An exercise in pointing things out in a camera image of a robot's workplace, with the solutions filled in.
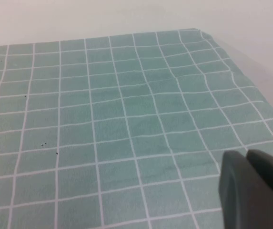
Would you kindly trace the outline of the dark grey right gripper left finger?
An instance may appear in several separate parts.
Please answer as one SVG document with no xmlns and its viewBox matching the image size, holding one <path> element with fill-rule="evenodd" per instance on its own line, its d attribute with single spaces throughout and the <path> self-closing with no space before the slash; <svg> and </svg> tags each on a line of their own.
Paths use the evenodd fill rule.
<svg viewBox="0 0 273 229">
<path fill-rule="evenodd" d="M 237 151 L 225 151 L 219 196 L 226 229 L 272 229 L 272 190 Z"/>
</svg>

